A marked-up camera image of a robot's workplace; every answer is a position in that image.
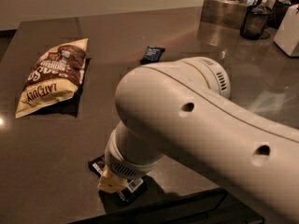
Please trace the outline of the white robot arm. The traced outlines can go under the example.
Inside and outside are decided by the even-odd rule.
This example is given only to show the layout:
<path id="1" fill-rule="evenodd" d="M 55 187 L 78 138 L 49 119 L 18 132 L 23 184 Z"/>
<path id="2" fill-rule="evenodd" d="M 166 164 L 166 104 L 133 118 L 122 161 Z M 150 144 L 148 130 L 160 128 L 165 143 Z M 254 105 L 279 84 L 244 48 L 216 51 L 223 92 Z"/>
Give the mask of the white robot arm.
<path id="1" fill-rule="evenodd" d="M 112 174 L 137 179 L 167 156 L 226 189 L 268 224 L 299 224 L 299 132 L 231 102 L 216 62 L 141 65 L 115 92 L 120 118 L 105 151 Z"/>

